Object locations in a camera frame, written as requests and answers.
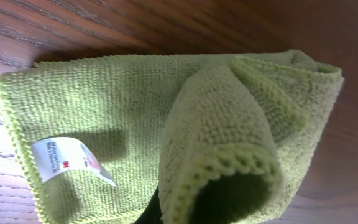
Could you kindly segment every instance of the folded cloth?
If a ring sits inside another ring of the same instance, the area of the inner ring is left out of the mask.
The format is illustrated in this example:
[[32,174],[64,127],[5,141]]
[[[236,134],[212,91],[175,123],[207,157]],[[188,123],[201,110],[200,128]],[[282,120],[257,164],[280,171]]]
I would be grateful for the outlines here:
[[[164,224],[260,223],[297,191],[343,82],[303,52],[126,55],[0,78],[0,105],[44,223],[132,223],[155,187]],[[42,182],[30,145],[77,138],[86,170]]]

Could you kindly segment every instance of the wooden table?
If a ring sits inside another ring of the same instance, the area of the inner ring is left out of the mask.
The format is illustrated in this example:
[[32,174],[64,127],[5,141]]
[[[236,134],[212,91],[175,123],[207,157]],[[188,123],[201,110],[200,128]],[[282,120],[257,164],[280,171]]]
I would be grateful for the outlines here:
[[[291,205],[269,223],[358,223],[358,1],[0,0],[0,74],[40,60],[300,49],[344,71]],[[0,223],[38,223],[0,117]]]

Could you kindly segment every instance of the green cloth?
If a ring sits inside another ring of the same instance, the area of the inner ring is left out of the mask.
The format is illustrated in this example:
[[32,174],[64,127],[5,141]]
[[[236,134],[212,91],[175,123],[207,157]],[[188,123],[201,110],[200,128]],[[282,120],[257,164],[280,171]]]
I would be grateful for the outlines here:
[[[341,70],[303,52],[42,62],[0,78],[4,123],[44,223],[132,223],[156,186],[164,224],[279,217],[313,156]],[[30,145],[69,136],[114,177],[42,183]]]

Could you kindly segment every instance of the microfiber cloth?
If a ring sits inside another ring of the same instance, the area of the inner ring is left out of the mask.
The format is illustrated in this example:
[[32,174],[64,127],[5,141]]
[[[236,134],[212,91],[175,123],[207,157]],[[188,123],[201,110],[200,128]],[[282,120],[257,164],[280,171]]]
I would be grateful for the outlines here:
[[[0,106],[44,223],[133,223],[156,186],[164,224],[279,217],[308,170],[343,83],[303,52],[125,55],[0,78]],[[66,136],[114,177],[42,182],[30,145]]]

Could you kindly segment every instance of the white tag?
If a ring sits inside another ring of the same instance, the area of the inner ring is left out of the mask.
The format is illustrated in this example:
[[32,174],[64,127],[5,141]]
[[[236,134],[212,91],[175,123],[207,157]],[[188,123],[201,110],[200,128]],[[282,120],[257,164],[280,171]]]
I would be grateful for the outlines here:
[[92,152],[79,140],[56,137],[37,141],[31,150],[42,182],[68,170],[90,170],[100,179],[113,185],[114,179]]

